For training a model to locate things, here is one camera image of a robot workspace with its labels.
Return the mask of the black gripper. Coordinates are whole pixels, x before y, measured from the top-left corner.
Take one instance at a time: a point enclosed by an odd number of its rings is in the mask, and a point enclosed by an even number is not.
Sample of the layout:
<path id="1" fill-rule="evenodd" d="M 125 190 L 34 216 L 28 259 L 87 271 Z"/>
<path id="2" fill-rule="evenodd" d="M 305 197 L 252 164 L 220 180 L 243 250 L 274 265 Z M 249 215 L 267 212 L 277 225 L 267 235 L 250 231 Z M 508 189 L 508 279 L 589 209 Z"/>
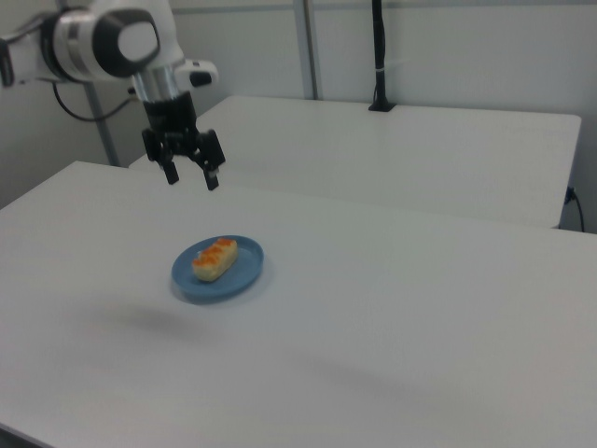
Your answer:
<path id="1" fill-rule="evenodd" d="M 199 133 L 196 111 L 189 92 L 159 102 L 143 102 L 149 127 L 142 131 L 147 158 L 156 162 L 169 185 L 179 181 L 174 155 L 189 157 L 203 171 L 206 186 L 219 186 L 219 167 L 226 162 L 214 130 Z"/>

